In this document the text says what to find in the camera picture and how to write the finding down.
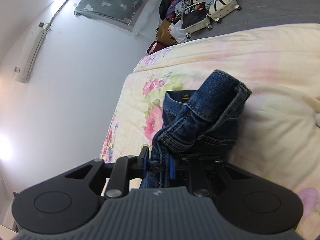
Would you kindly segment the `white wall air conditioner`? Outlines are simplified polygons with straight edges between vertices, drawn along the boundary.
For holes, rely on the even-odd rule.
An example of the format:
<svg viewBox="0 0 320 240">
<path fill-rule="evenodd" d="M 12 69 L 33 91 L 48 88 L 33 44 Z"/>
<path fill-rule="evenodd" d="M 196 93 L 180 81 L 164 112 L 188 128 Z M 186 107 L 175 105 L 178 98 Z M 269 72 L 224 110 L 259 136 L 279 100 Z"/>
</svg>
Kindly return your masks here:
<svg viewBox="0 0 320 240">
<path fill-rule="evenodd" d="M 19 83 L 28 83 L 39 50 L 50 28 L 50 23 L 40 22 L 29 31 L 22 51 L 17 59 L 12 79 Z"/>
</svg>

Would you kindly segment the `air conditioner pipe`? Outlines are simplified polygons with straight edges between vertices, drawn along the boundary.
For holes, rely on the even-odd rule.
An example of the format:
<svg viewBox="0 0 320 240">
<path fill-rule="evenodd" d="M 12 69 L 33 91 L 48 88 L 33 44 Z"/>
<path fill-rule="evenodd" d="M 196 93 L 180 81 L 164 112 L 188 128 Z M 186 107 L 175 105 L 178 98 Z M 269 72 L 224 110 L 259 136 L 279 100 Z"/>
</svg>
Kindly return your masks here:
<svg viewBox="0 0 320 240">
<path fill-rule="evenodd" d="M 59 9 L 55 12 L 55 14 L 52 16 L 52 18 L 50 19 L 50 21 L 46 24 L 46 28 L 45 30 L 48 31 L 51 28 L 51 25 L 53 23 L 53 21 L 55 20 L 56 16 L 60 13 L 60 11 L 63 9 L 63 7 L 69 2 L 69 0 L 65 0 L 61 6 L 59 7 Z"/>
</svg>

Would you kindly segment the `white plastic bag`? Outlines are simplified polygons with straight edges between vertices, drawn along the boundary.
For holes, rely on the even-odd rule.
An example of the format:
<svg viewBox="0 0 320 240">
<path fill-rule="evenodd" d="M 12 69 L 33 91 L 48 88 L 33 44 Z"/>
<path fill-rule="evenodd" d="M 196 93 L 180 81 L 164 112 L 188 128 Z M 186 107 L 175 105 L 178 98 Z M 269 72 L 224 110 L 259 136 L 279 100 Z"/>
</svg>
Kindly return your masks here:
<svg viewBox="0 0 320 240">
<path fill-rule="evenodd" d="M 179 20 L 176 24 L 171 23 L 168 27 L 168 32 L 177 43 L 187 41 L 186 33 L 182 30 L 182 20 Z"/>
</svg>

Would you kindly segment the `white open suitcase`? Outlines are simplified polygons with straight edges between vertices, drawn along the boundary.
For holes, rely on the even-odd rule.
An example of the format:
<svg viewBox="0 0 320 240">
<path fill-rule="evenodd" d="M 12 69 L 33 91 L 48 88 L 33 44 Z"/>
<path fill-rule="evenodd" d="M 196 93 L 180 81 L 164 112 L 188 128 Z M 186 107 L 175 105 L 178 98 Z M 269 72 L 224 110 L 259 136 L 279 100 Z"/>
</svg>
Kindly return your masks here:
<svg viewBox="0 0 320 240">
<path fill-rule="evenodd" d="M 235 10 L 242 10 L 236 0 L 199 1 L 183 10 L 181 29 L 189 39 L 193 33 L 201 29 L 211 30 L 213 28 L 212 21 L 220 24 L 222 18 Z"/>
</svg>

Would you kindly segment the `floral yellow bed quilt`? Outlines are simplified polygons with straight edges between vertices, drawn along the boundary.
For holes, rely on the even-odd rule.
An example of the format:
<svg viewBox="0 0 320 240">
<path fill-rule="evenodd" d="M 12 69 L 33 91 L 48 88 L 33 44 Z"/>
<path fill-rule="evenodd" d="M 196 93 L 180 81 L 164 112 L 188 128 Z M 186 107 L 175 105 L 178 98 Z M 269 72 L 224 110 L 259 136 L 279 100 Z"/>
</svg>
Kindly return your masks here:
<svg viewBox="0 0 320 240">
<path fill-rule="evenodd" d="M 319 239 L 319 25 L 203 38 L 139 61 L 125 82 L 101 158 L 146 147 L 136 186 L 166 187 L 183 158 L 227 160 L 294 191 L 297 232 Z"/>
</svg>

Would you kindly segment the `blue denim jeans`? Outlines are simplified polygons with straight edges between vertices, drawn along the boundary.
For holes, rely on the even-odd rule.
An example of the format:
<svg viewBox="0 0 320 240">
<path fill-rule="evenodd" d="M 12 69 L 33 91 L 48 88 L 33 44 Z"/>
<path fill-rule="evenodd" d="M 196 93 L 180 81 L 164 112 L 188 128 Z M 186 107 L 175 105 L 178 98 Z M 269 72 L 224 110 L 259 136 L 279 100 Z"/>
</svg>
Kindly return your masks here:
<svg viewBox="0 0 320 240">
<path fill-rule="evenodd" d="M 197 90 L 167 91 L 162 128 L 152 138 L 150 160 L 159 173 L 147 173 L 140 188 L 165 188 L 171 183 L 169 157 L 225 160 L 236 144 L 238 120 L 251 90 L 231 75 L 215 70 Z"/>
</svg>

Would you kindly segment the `green patterned window curtain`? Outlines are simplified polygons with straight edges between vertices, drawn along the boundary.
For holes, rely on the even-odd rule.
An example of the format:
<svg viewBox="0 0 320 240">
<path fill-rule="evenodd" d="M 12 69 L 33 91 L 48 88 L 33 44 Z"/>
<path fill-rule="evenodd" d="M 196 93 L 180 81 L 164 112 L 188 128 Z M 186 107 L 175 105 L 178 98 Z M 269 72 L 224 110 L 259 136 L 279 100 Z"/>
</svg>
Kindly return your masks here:
<svg viewBox="0 0 320 240">
<path fill-rule="evenodd" d="M 132 32 L 148 1 L 149 0 L 80 0 L 74 10 L 74 14 L 94 20 L 102 20 Z"/>
</svg>

